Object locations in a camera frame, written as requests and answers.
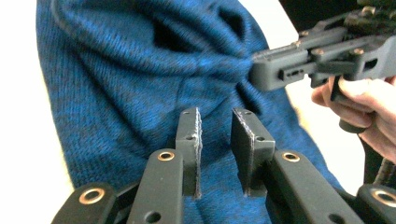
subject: black handle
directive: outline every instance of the black handle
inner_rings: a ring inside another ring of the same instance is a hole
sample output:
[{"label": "black handle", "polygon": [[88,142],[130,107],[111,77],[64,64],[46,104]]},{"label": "black handle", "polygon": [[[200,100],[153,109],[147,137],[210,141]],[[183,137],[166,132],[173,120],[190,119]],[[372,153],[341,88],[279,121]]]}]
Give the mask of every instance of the black handle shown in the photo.
[{"label": "black handle", "polygon": [[[347,97],[341,92],[340,87],[338,86],[338,81],[340,80],[341,76],[338,76],[334,80],[334,84],[332,85],[332,96],[331,100],[333,102],[339,102],[342,100],[347,99]],[[360,128],[353,126],[352,124],[340,119],[339,122],[340,128],[348,133],[363,133],[366,128]]]}]

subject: screw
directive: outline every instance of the screw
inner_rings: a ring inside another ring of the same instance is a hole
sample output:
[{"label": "screw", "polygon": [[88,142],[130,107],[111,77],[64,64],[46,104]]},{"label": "screw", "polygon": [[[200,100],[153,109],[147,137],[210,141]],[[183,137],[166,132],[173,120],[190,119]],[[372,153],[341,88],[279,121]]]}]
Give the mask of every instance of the screw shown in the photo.
[{"label": "screw", "polygon": [[324,50],[323,49],[314,49],[314,50],[312,50],[312,53],[316,54],[316,55],[322,55],[322,54],[324,54]]},{"label": "screw", "polygon": [[361,10],[361,15],[363,16],[374,16],[375,14],[375,7],[364,7]]},{"label": "screw", "polygon": [[362,55],[364,53],[364,49],[354,49],[353,54]]},{"label": "screw", "polygon": [[301,45],[301,41],[298,40],[298,41],[293,42],[292,44],[295,45],[298,48]]},{"label": "screw", "polygon": [[393,10],[392,12],[390,12],[389,19],[392,21],[396,21],[396,10]]},{"label": "screw", "polygon": [[303,36],[308,36],[308,35],[309,35],[309,31],[302,31],[302,32],[301,32],[301,35],[303,35]]}]

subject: black device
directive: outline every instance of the black device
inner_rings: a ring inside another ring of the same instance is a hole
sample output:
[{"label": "black device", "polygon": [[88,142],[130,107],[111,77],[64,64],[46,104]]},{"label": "black device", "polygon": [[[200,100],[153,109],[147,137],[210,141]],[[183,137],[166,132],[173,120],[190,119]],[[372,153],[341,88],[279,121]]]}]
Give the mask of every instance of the black device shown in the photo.
[{"label": "black device", "polygon": [[[271,91],[299,81],[308,74],[311,87],[337,76],[332,101],[345,96],[339,91],[338,79],[392,77],[396,71],[396,1],[358,1],[381,7],[364,7],[320,21],[300,32],[298,41],[279,49],[268,49],[253,55],[250,82],[261,91]],[[350,133],[365,129],[340,121]]]}]

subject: human hand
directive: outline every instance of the human hand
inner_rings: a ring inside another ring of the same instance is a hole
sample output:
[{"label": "human hand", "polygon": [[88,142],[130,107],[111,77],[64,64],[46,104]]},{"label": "human hand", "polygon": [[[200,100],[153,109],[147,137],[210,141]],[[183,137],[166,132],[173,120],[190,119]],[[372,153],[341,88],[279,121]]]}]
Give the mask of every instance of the human hand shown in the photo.
[{"label": "human hand", "polygon": [[396,164],[396,76],[385,81],[340,78],[338,85],[348,99],[337,103],[330,100],[333,83],[334,77],[330,77],[327,84],[314,89],[312,101],[329,107],[342,120],[366,128],[360,138]]}]

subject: blue knitted fabric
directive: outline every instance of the blue knitted fabric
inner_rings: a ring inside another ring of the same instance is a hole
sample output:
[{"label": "blue knitted fabric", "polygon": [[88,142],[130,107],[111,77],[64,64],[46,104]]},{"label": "blue knitted fabric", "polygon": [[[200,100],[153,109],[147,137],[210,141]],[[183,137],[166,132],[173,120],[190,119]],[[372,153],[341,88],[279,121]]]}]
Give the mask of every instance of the blue knitted fabric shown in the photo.
[{"label": "blue knitted fabric", "polygon": [[185,223],[263,223],[264,199],[243,196],[230,150],[237,106],[337,185],[285,91],[248,82],[251,54],[267,45],[238,1],[38,0],[36,29],[75,187],[138,180],[150,153],[175,137],[180,112],[199,107],[203,197],[185,200]]}]

